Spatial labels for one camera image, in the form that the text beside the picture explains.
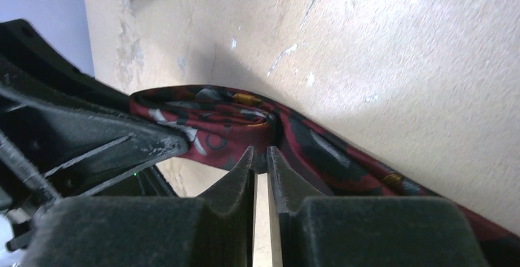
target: patterned cloth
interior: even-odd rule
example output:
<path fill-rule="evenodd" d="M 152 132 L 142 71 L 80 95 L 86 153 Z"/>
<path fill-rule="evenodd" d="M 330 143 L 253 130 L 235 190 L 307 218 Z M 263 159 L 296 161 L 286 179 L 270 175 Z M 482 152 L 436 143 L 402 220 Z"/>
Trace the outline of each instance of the patterned cloth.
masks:
<path fill-rule="evenodd" d="M 437 196 L 325 128 L 269 98 L 215 86 L 180 86 L 131 95 L 133 114 L 182 130 L 192 142 L 183 158 L 231 169 L 253 145 L 266 168 L 268 146 L 327 195 Z M 520 266 L 520 239 L 459 206 L 494 266 Z"/>

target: wall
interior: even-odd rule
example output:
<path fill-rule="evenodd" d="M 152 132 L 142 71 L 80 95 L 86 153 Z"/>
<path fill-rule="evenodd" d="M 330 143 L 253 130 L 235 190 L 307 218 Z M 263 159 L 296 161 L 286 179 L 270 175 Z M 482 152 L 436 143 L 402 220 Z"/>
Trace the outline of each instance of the wall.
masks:
<path fill-rule="evenodd" d="M 58 52 L 94 76 L 83 0 L 0 0 L 0 22 L 23 18 Z"/>

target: beige tabletop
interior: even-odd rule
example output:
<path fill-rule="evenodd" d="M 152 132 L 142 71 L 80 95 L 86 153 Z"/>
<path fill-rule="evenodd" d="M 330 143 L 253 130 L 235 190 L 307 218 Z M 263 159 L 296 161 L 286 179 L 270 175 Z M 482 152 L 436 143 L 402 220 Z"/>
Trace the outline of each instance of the beige tabletop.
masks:
<path fill-rule="evenodd" d="M 520 0 L 85 0 L 96 77 L 255 91 L 520 234 Z M 193 196 L 224 172 L 173 159 Z M 259 178 L 256 266 L 270 261 Z"/>

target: table surface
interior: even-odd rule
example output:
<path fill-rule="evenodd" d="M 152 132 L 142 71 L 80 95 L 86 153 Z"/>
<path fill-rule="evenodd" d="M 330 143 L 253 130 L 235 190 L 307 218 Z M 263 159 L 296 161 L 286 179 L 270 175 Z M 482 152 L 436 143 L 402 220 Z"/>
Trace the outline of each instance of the table surface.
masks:
<path fill-rule="evenodd" d="M 85 3 L 97 79 L 126 93 L 195 83 L 266 95 L 520 234 L 520 0 Z M 224 174 L 160 167 L 185 196 Z M 255 254 L 268 248 L 257 230 Z"/>

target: scratched surface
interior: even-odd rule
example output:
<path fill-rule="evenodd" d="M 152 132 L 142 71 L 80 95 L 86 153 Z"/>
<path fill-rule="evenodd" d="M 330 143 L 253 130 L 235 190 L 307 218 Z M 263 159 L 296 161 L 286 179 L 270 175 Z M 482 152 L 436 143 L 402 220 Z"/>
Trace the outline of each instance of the scratched surface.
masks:
<path fill-rule="evenodd" d="M 520 234 L 520 0 L 85 2 L 101 81 L 270 96 Z M 223 174 L 161 169 L 184 195 Z"/>

